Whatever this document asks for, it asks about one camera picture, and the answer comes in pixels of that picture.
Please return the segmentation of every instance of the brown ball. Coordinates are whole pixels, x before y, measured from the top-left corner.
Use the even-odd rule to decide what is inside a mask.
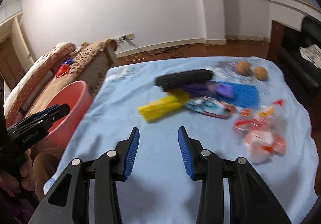
[[[261,81],[267,80],[267,70],[264,67],[257,66],[254,70],[254,75],[257,79]]]
[[[248,62],[246,62],[245,60],[240,60],[238,62],[237,69],[241,75],[246,76],[250,73],[250,64]]]

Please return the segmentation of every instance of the brown pants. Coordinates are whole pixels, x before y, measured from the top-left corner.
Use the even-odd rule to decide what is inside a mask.
[[[33,161],[33,168],[37,177],[36,194],[39,201],[45,196],[43,186],[54,175],[59,159],[50,152],[39,153]]]

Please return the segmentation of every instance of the metal pivot bolt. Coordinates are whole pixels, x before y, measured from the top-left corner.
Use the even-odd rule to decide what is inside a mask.
[[[71,161],[71,164],[72,164],[73,166],[76,166],[76,165],[78,165],[79,163],[80,163],[80,159],[78,159],[78,158],[73,159],[73,160]]]
[[[110,150],[107,152],[108,157],[114,157],[116,154],[117,154],[117,152],[115,150]]]
[[[238,158],[238,163],[239,164],[246,164],[247,160],[243,157]]]
[[[201,151],[201,155],[203,156],[210,156],[211,155],[211,152],[209,150],[202,150]]]

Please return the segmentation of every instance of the wooden door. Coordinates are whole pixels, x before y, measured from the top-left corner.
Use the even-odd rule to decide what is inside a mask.
[[[10,38],[0,44],[0,71],[11,90],[25,75]]]

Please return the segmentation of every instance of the brown floor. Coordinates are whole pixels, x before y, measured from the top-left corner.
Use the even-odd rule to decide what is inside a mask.
[[[257,56],[261,58],[266,58],[268,52],[269,44],[266,42],[259,41],[239,41],[230,40],[224,46],[215,46],[205,44],[193,44],[185,47],[181,47],[176,51],[171,50],[168,52],[161,52],[162,49],[155,49],[147,54],[135,54],[135,56],[127,56],[127,59],[133,60],[129,62],[125,57],[119,58],[118,60],[122,65],[140,63],[145,61],[153,60],[163,60],[170,59],[170,56],[180,56],[180,57],[196,57],[196,56]],[[316,142],[318,154],[321,154],[321,130],[312,133],[312,137]],[[321,193],[321,161],[319,162],[319,167],[317,170],[315,190],[318,195]]]

